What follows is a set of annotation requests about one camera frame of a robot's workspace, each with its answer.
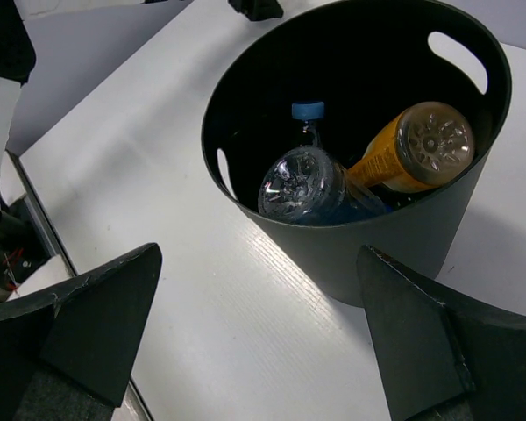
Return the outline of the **clear water bottle colourful label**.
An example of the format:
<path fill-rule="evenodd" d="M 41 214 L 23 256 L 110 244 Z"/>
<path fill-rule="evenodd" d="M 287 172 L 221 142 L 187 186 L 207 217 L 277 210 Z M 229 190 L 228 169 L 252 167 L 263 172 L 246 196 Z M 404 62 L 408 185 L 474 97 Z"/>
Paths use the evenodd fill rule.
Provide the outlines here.
<path fill-rule="evenodd" d="M 325 115 L 323 101 L 296 102 L 291 105 L 294 138 L 298 146 L 321 146 L 320 124 Z"/>

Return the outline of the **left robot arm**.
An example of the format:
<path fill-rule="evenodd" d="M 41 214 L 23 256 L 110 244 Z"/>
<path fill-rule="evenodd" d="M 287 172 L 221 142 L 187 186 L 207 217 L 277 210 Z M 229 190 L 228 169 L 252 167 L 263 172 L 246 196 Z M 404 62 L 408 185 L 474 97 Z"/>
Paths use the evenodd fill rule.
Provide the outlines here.
<path fill-rule="evenodd" d="M 0 1 L 0 178 L 10 138 L 11 121 L 31 72 L 36 53 L 25 28 L 28 19 L 107 7 L 139 5 L 139 1 Z M 0 249 L 31 241 L 31 231 L 19 218 L 0 209 Z"/>

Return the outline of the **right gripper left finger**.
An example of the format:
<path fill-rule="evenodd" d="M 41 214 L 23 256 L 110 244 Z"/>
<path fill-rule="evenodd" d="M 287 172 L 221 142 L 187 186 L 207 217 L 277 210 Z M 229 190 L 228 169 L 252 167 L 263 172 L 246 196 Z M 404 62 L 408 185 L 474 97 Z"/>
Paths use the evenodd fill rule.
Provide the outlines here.
<path fill-rule="evenodd" d="M 0 303 L 0 420 L 109 420 L 121 406 L 160 279 L 147 243 Z"/>

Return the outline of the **clear bottle blue cap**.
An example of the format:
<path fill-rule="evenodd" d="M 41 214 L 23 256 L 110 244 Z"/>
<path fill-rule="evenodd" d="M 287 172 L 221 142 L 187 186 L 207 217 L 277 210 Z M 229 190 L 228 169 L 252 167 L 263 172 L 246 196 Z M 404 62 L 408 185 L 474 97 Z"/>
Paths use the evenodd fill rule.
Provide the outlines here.
<path fill-rule="evenodd" d="M 323 149 L 300 146 L 280 157 L 259 189 L 259 214 L 294 225 L 341 225 L 389 208 Z"/>

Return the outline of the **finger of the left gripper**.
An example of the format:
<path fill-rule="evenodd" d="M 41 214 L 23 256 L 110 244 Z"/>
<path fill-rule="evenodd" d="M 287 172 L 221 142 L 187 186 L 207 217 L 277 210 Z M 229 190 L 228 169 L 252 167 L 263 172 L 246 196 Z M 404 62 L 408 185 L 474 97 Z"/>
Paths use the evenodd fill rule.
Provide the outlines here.
<path fill-rule="evenodd" d="M 252 22 L 282 18 L 284 14 L 277 0 L 228 0 L 228 4 Z"/>

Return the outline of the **orange juice bottle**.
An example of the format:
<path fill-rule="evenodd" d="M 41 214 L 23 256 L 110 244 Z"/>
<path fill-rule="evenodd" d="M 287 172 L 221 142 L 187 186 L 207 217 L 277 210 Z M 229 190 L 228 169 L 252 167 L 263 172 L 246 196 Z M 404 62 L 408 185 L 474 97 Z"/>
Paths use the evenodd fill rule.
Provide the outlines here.
<path fill-rule="evenodd" d="M 475 140 L 466 118 L 446 103 L 415 104 L 369 143 L 348 172 L 366 187 L 419 193 L 453 181 L 472 163 Z"/>

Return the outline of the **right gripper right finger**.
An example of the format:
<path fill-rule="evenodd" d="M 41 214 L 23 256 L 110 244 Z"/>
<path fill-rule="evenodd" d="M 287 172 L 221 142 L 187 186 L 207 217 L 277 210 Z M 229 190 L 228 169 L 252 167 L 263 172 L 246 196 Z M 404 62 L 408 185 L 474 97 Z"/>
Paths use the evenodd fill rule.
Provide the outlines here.
<path fill-rule="evenodd" d="M 393 420 L 526 420 L 526 316 L 370 246 L 357 270 Z"/>

